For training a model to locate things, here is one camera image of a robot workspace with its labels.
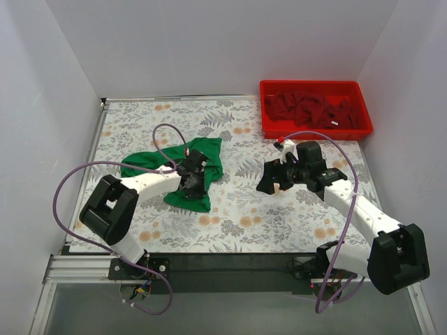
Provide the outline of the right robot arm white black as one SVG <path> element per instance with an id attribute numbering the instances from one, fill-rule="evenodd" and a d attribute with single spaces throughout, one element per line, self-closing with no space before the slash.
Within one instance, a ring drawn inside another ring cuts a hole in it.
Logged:
<path id="1" fill-rule="evenodd" d="M 430 276 L 423 231 L 414 223 L 400 223 L 356 193 L 342 171 L 328 168 L 319 143 L 279 140 L 274 146 L 281 156 L 264 164 L 257 191 L 272 195 L 275 186 L 287 191 L 303 184 L 349 219 L 369 245 L 363 250 L 347 244 L 338 248 L 337 242 L 328 242 L 317 248 L 304 269 L 328 278 L 339 270 L 361 275 L 385 295 Z"/>

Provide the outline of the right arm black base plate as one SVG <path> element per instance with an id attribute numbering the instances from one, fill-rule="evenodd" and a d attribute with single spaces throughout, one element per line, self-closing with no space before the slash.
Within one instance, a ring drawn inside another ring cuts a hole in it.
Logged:
<path id="1" fill-rule="evenodd" d="M 316 264 L 315 257 L 294 257 L 287 264 L 286 269 L 295 279 L 323 278 L 323 270 Z"/>

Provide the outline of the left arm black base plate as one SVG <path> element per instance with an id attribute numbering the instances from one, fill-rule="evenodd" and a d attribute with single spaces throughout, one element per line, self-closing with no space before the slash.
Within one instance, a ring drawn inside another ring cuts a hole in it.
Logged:
<path id="1" fill-rule="evenodd" d="M 170 259 L 169 258 L 143 258 L 138 262 L 141 267 L 146 267 L 152 271 L 168 278 L 170 274 Z M 108 279 L 109 280 L 143 280 L 154 278 L 159 280 L 159 277 L 152 273 L 147 273 L 145 270 L 135 268 L 119 258 L 112 259 L 110 262 Z"/>

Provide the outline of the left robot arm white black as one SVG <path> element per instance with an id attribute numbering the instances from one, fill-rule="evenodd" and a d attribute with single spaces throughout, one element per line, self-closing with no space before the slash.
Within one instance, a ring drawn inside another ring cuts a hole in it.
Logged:
<path id="1" fill-rule="evenodd" d="M 207 195 L 205 166 L 208 160 L 205 154 L 194 149 L 178 162 L 164 163 L 134 177 L 118 179 L 106 175 L 89 196 L 79 219 L 113 253 L 126 259 L 124 270 L 131 278 L 143 278 L 149 269 L 144 258 L 147 251 L 130 233 L 136 207 L 141 202 L 176 191 L 184 192 L 189 198 L 204 198 Z"/>

